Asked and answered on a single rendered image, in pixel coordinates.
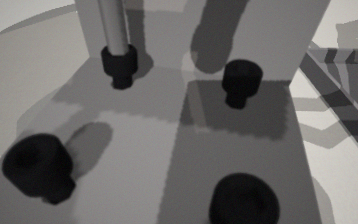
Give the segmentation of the dark blue electric screwdriver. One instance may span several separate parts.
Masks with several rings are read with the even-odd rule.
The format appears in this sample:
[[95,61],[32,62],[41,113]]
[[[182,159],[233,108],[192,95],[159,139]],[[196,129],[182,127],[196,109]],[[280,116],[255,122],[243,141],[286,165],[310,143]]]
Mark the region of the dark blue electric screwdriver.
[[129,52],[122,0],[98,0],[108,51],[112,55]]

